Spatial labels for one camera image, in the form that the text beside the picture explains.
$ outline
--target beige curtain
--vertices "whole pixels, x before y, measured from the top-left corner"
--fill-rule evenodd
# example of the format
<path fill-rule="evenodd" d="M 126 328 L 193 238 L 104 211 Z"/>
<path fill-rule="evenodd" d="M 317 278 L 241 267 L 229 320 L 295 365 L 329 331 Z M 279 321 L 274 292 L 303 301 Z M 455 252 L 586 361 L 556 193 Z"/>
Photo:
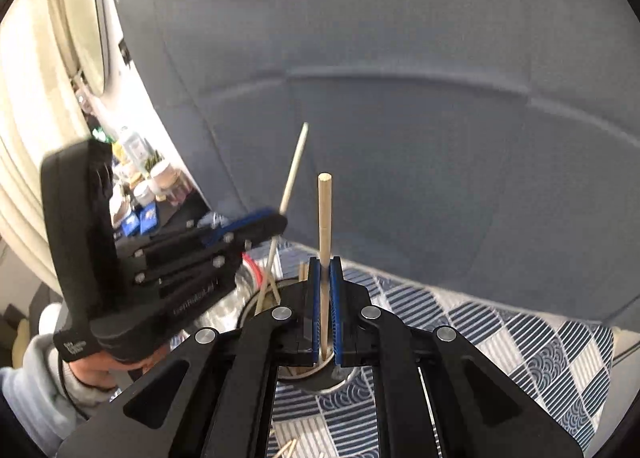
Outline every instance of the beige curtain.
<path fill-rule="evenodd" d="M 60 292 L 42 213 L 43 157 L 89 135 L 48 0 L 15 0 L 0 24 L 0 234 Z"/>

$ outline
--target wooden dowel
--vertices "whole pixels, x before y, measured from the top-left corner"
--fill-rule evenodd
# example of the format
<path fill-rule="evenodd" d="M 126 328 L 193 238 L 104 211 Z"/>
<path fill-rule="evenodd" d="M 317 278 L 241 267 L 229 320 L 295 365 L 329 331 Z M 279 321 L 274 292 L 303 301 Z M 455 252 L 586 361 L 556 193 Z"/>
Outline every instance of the wooden dowel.
<path fill-rule="evenodd" d="M 276 456 L 274 456 L 273 458 L 280 458 L 286 451 L 287 449 L 291 446 L 291 443 L 293 442 L 293 440 L 289 440 L 286 444 L 284 444 L 280 450 L 278 451 L 278 453 L 276 454 Z"/>
<path fill-rule="evenodd" d="M 289 451 L 287 452 L 287 458 L 291 458 L 291 455 L 293 454 L 293 451 L 295 451 L 297 444 L 298 444 L 298 439 L 294 438 L 291 441 L 291 445 L 289 446 Z"/>
<path fill-rule="evenodd" d="M 291 161 L 291 167 L 289 169 L 289 176 L 287 177 L 287 183 L 284 186 L 284 193 L 282 194 L 282 201 L 280 202 L 280 214 L 287 212 L 289 206 L 289 198 L 291 198 L 291 191 L 293 190 L 293 184 L 296 181 L 296 175 L 298 174 L 298 167 L 300 166 L 300 160 L 302 159 L 302 153 L 305 150 L 306 134 L 309 131 L 309 124 L 305 122 L 302 124 L 302 130 L 298 137 L 298 144 L 296 145 L 296 151 L 293 154 L 293 160 Z M 269 247 L 269 256 L 267 257 L 267 264 L 264 269 L 268 274 L 271 273 L 271 267 L 273 266 L 273 260 L 276 256 L 276 243 L 277 239 L 274 237 L 271 239 L 271 245 Z M 262 311 L 262 305 L 264 304 L 264 296 L 267 294 L 267 282 L 260 289 L 258 294 L 258 301 L 255 305 L 255 315 L 258 315 Z M 278 303 L 280 302 L 280 294 L 277 291 L 277 287 L 273 289 L 273 295 L 276 296 Z"/>
<path fill-rule="evenodd" d="M 309 275 L 309 264 L 301 261 L 298 265 L 298 281 L 306 281 Z"/>
<path fill-rule="evenodd" d="M 273 274 L 269 273 L 269 284 L 271 285 L 271 291 L 273 292 L 273 297 L 276 300 L 277 304 L 280 304 L 280 292 L 278 291 L 278 285 L 276 284 L 276 278 L 273 277 Z"/>
<path fill-rule="evenodd" d="M 318 226 L 320 234 L 320 356 L 325 361 L 329 339 L 329 261 L 331 259 L 331 182 L 328 173 L 318 175 Z"/>

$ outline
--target silver bolt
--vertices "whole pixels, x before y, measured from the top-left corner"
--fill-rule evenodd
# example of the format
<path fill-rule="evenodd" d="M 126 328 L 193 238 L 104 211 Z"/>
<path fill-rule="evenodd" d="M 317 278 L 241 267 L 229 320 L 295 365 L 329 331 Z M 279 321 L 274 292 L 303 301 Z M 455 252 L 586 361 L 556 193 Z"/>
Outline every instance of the silver bolt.
<path fill-rule="evenodd" d="M 453 339 L 456 338 L 456 331 L 453 328 L 449 328 L 448 326 L 442 326 L 438 328 L 436 335 L 441 341 L 450 343 Z"/>
<path fill-rule="evenodd" d="M 200 344 L 209 344 L 216 338 L 216 331 L 211 328 L 203 328 L 196 333 L 196 342 Z"/>
<path fill-rule="evenodd" d="M 271 310 L 271 316 L 278 321 L 284 321 L 291 317 L 291 308 L 288 306 L 279 306 Z"/>
<path fill-rule="evenodd" d="M 369 305 L 360 310 L 360 313 L 362 314 L 364 319 L 377 319 L 378 317 L 380 317 L 380 314 L 382 312 L 377 306 Z"/>

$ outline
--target patterned blanket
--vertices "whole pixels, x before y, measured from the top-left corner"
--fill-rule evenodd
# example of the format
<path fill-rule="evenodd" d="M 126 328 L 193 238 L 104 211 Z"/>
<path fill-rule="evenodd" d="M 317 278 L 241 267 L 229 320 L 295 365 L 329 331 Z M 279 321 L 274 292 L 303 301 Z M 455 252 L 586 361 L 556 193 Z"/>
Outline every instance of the patterned blanket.
<path fill-rule="evenodd" d="M 265 248 L 252 251 L 258 262 Z M 274 272 L 298 275 L 308 261 L 304 248 L 278 247 Z M 427 285 L 383 278 L 343 261 L 345 279 L 367 287 L 376 305 L 405 323 L 431 330 L 455 327 L 509 375 L 587 449 L 609 391 L 613 352 L 610 329 L 549 314 L 521 313 Z M 378 458 L 376 408 L 370 368 L 363 368 L 338 391 L 314 396 L 279 384 L 267 456 L 293 438 L 292 458 Z"/>

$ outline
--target white container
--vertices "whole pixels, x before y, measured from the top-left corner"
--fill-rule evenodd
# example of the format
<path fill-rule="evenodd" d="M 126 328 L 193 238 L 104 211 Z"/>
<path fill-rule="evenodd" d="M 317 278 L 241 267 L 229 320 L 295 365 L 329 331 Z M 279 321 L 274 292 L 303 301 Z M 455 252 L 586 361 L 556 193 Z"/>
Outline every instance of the white container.
<path fill-rule="evenodd" d="M 143 180 L 136 186 L 133 190 L 133 196 L 136 197 L 138 203 L 143 207 L 149 205 L 156 198 L 153 191 L 149 189 L 149 184 L 146 180 Z"/>
<path fill-rule="evenodd" d="M 160 186 L 162 194 L 174 207 L 183 204 L 193 190 L 188 178 L 179 169 L 172 167 L 167 160 L 161 160 L 152 167 L 151 178 Z"/>
<path fill-rule="evenodd" d="M 130 161 L 135 164 L 142 174 L 145 174 L 145 162 L 151 156 L 145 139 L 139 133 L 124 127 L 120 130 L 118 142 L 127 153 Z"/>

